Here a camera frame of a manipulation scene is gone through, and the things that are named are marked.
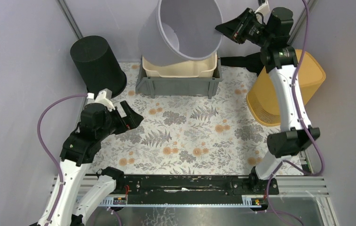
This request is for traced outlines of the black ribbed waste bin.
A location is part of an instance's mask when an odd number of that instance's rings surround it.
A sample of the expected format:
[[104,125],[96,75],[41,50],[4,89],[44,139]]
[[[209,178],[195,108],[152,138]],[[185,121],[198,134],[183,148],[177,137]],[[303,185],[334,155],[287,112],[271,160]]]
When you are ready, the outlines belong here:
[[108,89],[114,98],[125,90],[127,76],[105,38],[91,35],[79,39],[72,45],[70,56],[89,93],[97,95]]

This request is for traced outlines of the grey round plastic bin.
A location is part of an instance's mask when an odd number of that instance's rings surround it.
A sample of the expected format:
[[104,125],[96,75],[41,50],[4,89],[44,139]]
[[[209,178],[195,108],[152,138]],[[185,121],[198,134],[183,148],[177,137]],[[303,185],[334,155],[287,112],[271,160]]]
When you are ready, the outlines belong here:
[[157,66],[204,60],[221,45],[222,14],[214,0],[160,0],[138,35],[142,57]]

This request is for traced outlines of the grey plastic crate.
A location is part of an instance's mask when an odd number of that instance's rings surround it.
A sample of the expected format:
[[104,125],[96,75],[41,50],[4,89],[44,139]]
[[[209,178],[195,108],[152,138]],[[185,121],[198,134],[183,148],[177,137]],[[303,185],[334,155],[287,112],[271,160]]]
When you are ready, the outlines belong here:
[[135,91],[155,98],[156,96],[194,96],[212,99],[223,81],[220,59],[217,59],[217,67],[211,78],[162,78],[147,77],[143,63],[140,62],[140,70],[136,81]]

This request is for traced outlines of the yellow slatted waste basket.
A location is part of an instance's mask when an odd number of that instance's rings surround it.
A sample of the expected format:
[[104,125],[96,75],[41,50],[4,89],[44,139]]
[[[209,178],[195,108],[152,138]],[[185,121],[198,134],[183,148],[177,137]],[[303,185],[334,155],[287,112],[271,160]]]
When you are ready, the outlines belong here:
[[263,69],[247,94],[247,105],[256,121],[282,130],[301,129],[311,122],[305,104],[312,98],[326,75],[320,64],[307,51],[296,50],[299,68],[293,65]]

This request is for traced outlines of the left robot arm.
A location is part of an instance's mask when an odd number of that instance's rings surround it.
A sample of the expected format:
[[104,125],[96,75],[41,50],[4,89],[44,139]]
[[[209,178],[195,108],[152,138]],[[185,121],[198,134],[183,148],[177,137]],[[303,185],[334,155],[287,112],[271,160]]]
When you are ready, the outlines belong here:
[[97,182],[80,199],[82,181],[101,149],[101,143],[110,135],[118,135],[139,127],[143,117],[126,101],[121,103],[126,113],[121,117],[112,104],[90,103],[80,114],[80,122],[62,146],[58,177],[38,226],[83,226],[101,201],[110,193],[124,189],[124,173],[107,167]]

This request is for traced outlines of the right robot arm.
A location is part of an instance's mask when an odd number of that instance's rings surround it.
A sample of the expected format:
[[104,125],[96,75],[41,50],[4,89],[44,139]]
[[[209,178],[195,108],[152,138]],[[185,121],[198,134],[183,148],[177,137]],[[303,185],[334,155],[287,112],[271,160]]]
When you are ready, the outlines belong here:
[[272,9],[267,23],[257,20],[257,12],[247,8],[233,20],[215,29],[237,44],[246,40],[261,48],[261,62],[272,81],[280,111],[280,132],[267,137],[268,152],[253,167],[248,188],[260,194],[283,162],[307,149],[320,137],[306,114],[299,87],[298,73],[302,58],[288,44],[293,12],[284,7]]

